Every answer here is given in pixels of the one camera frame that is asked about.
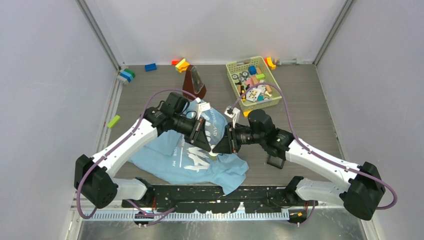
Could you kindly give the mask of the light blue printed t-shirt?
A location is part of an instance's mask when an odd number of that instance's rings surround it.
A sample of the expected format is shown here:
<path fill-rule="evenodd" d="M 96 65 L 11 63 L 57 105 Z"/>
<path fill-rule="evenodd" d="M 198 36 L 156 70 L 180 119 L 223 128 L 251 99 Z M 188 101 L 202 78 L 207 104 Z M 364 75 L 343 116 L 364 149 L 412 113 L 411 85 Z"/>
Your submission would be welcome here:
<path fill-rule="evenodd" d="M 162 133 L 128 161 L 170 184 L 213 183 L 225 194 L 237 189 L 249 170 L 248 163 L 237 154 L 211 156 L 174 130 Z"/>

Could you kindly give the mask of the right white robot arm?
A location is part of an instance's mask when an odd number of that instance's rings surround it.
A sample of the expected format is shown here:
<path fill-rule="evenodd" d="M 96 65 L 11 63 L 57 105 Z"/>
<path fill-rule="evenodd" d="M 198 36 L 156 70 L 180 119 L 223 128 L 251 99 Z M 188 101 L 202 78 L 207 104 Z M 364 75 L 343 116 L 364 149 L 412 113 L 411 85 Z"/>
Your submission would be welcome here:
<path fill-rule="evenodd" d="M 377 167 L 364 162 L 348 162 L 325 153 L 291 132 L 275 127 L 271 117 L 262 109 L 248 114 L 249 125 L 239 124 L 240 111 L 228 106 L 225 115 L 231 122 L 224 135 L 214 146 L 214 154 L 235 154 L 242 145 L 258 144 L 271 157 L 304 166 L 327 178 L 314 181 L 295 176 L 285 189 L 285 198 L 291 205 L 302 201 L 320 201 L 343 206 L 353 216 L 369 221 L 380 204 L 386 188 Z"/>

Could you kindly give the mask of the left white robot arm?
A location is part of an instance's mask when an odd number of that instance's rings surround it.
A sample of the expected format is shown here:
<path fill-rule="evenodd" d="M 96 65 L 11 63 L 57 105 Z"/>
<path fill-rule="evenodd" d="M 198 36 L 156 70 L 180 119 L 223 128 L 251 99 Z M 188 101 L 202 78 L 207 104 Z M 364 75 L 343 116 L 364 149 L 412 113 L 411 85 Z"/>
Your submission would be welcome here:
<path fill-rule="evenodd" d="M 185 141 L 207 152 L 211 146 L 205 133 L 203 112 L 210 103 L 199 98 L 189 101 L 178 92 L 171 92 L 160 107 L 144 110 L 134 125 L 105 149 L 91 157 L 82 154 L 75 162 L 74 187 L 77 198 L 84 196 L 95 208 L 107 207 L 114 200 L 135 200 L 141 207 L 153 202 L 153 193 L 146 181 L 119 179 L 116 174 L 127 160 L 164 132 L 173 130 Z"/>

